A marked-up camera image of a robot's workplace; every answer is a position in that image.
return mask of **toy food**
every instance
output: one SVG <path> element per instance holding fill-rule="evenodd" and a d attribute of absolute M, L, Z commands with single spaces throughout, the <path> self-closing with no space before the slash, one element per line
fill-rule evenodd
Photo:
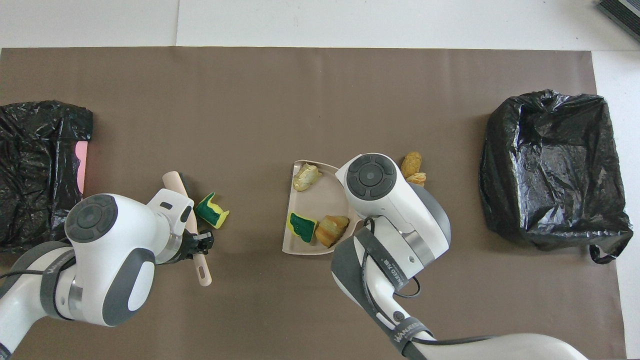
<path fill-rule="evenodd" d="M 318 167 L 305 163 L 300 171 L 293 177 L 293 188 L 296 191 L 303 192 L 313 185 L 322 176 Z"/>
<path fill-rule="evenodd" d="M 406 179 L 416 172 L 420 172 L 420 164 L 422 164 L 422 155 L 417 151 L 408 153 L 400 166 L 400 171 Z"/>
<path fill-rule="evenodd" d="M 341 216 L 325 216 L 318 224 L 316 230 L 316 238 L 326 246 L 331 247 L 335 244 L 349 225 L 348 217 Z"/>
<path fill-rule="evenodd" d="M 427 174 L 423 172 L 416 172 L 414 175 L 407 177 L 406 180 L 410 183 L 418 184 L 424 187 L 424 182 L 427 181 Z"/>

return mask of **green scrub pad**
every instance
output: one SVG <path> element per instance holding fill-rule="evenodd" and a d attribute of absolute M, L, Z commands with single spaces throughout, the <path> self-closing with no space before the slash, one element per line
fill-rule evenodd
<path fill-rule="evenodd" d="M 301 217 L 293 212 L 289 213 L 289 216 L 287 217 L 287 227 L 289 230 L 298 235 L 305 243 L 311 242 L 311 238 L 314 235 L 317 225 L 317 221 Z"/>
<path fill-rule="evenodd" d="M 205 220 L 215 229 L 219 229 L 222 226 L 222 223 L 225 222 L 227 215 L 229 215 L 229 210 L 224 211 L 220 208 L 219 205 L 213 203 L 213 197 L 216 196 L 216 193 L 210 193 L 204 198 L 198 206 L 193 210 L 196 215 Z"/>

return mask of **gray circular button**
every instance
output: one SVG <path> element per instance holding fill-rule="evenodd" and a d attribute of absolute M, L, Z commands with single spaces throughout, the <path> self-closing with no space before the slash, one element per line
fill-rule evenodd
<path fill-rule="evenodd" d="M 367 189 L 365 189 L 364 186 L 362 186 L 358 182 L 358 178 L 357 177 L 349 176 L 349 178 L 347 179 L 347 184 L 349 185 L 349 189 L 352 192 L 355 192 L 356 194 L 358 194 L 360 196 L 366 195 Z"/>
<path fill-rule="evenodd" d="M 376 165 L 365 165 L 360 169 L 358 178 L 364 186 L 374 186 L 382 180 L 383 175 L 380 167 Z"/>
<path fill-rule="evenodd" d="M 391 179 L 386 178 L 382 180 L 382 183 L 375 188 L 371 189 L 371 197 L 381 197 L 382 195 L 386 195 L 393 187 L 394 182 Z"/>
<path fill-rule="evenodd" d="M 370 161 L 371 161 L 371 155 L 363 155 L 351 163 L 351 165 L 349 166 L 349 171 L 356 172 L 362 165 Z"/>
<path fill-rule="evenodd" d="M 77 223 L 83 229 L 89 229 L 98 224 L 102 211 L 98 205 L 89 205 L 78 213 Z"/>

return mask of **pink object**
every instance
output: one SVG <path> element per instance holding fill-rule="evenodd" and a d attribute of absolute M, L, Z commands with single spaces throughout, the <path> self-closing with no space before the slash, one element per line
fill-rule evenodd
<path fill-rule="evenodd" d="M 80 166 L 78 166 L 78 190 L 84 194 L 84 170 L 86 168 L 86 147 L 88 142 L 78 142 L 76 144 L 76 156 L 80 160 Z"/>

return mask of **table surface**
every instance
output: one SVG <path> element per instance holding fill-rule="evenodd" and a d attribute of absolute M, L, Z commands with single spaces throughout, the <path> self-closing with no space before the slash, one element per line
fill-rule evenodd
<path fill-rule="evenodd" d="M 627 194 L 640 218 L 640 45 L 590 0 L 461 2 L 0 0 L 0 47 L 229 45 L 593 51 Z M 640 244 L 616 261 L 627 355 L 640 357 Z"/>
<path fill-rule="evenodd" d="M 194 199 L 214 190 L 232 211 L 214 232 L 215 285 L 199 287 L 188 262 L 160 266 L 147 304 L 113 337 L 45 319 L 18 357 L 48 354 L 38 346 L 46 337 L 69 353 L 94 351 L 94 359 L 393 358 L 384 335 L 334 284 L 331 255 L 281 251 L 293 162 L 339 165 L 373 149 L 396 161 L 424 154 L 426 188 L 451 221 L 451 249 L 418 275 L 424 293 L 401 302 L 439 338 L 529 331 L 592 359 L 625 355 L 614 264 L 594 264 L 585 249 L 546 254 L 504 241 L 486 228 L 477 189 L 488 114 L 531 87 L 595 92 L 589 52 L 7 49 L 0 77 L 1 102 L 55 97 L 94 111 L 86 194 L 145 202 L 160 174 L 177 169 L 192 180 Z M 166 339 L 167 331 L 176 336 Z M 193 346 L 201 333 L 206 346 Z"/>

